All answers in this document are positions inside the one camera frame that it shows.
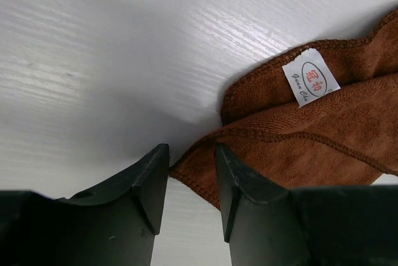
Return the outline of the brown microfiber towel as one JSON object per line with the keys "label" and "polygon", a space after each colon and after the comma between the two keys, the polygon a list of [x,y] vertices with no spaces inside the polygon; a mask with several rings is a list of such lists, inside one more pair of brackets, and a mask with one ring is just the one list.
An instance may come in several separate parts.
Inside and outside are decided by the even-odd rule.
{"label": "brown microfiber towel", "polygon": [[[315,49],[340,88],[299,106],[282,70]],[[316,40],[242,76],[225,92],[222,126],[195,142],[170,169],[219,206],[215,147],[285,188],[369,185],[397,174],[397,11],[368,35]]]}

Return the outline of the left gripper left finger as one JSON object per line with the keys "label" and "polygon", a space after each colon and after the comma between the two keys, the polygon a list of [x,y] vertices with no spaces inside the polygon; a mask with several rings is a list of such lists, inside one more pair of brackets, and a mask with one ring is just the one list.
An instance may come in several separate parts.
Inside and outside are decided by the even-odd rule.
{"label": "left gripper left finger", "polygon": [[71,198],[1,192],[2,265],[150,265],[160,232],[169,146]]}

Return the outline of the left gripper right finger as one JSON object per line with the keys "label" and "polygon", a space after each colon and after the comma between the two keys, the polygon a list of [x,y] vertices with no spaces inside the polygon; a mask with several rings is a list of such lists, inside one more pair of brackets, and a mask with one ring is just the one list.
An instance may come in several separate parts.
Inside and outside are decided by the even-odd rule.
{"label": "left gripper right finger", "polygon": [[397,187],[286,189],[215,148],[233,265],[396,265]]}

